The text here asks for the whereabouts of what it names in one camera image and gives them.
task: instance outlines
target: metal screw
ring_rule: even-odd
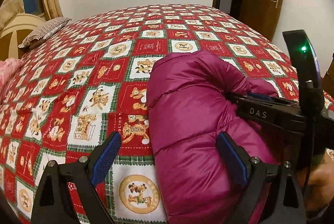
[[[55,160],[51,160],[51,161],[48,162],[47,165],[48,165],[49,167],[53,167],[55,164],[56,164],[56,161],[55,161]]]
[[[257,156],[253,156],[251,159],[250,159],[254,164],[258,164],[261,162],[260,158],[258,158]]]
[[[291,163],[289,161],[285,161],[284,162],[284,166],[287,167],[287,168],[289,168],[289,167],[291,167]]]
[[[84,162],[86,162],[88,160],[88,157],[86,156],[86,155],[83,155],[83,156],[81,156],[80,158],[79,158],[79,162],[80,163],[84,163]]]

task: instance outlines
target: magenta puffer jacket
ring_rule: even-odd
[[[277,164],[283,141],[235,114],[224,93],[277,96],[262,79],[249,79],[205,50],[171,53],[153,67],[147,88],[150,136],[161,196],[170,224],[223,224],[242,189],[216,149],[226,131],[250,156]],[[257,223],[269,186],[249,223]]]

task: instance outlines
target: wooden furniture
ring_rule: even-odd
[[[332,63],[322,78],[322,89],[334,97],[334,54]]]
[[[17,46],[36,27],[44,23],[42,18],[28,14],[19,13],[0,31],[0,60],[9,57],[21,58],[27,50],[19,49]]]

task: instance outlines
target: blue gripper pad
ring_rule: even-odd
[[[217,148],[233,181],[245,187],[248,184],[247,168],[222,132],[217,137]]]
[[[270,96],[267,95],[263,95],[263,94],[257,94],[257,93],[248,93],[248,96],[251,96],[255,99],[259,99],[259,100],[264,100],[264,101],[272,101]]]
[[[105,179],[120,148],[121,135],[116,133],[93,166],[91,184],[94,187]]]

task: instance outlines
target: bed frame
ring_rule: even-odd
[[[17,46],[22,43],[23,39],[36,27],[43,24],[44,19],[28,14],[17,14],[5,27],[0,31],[0,60],[9,57],[21,58],[27,50],[19,49]]]

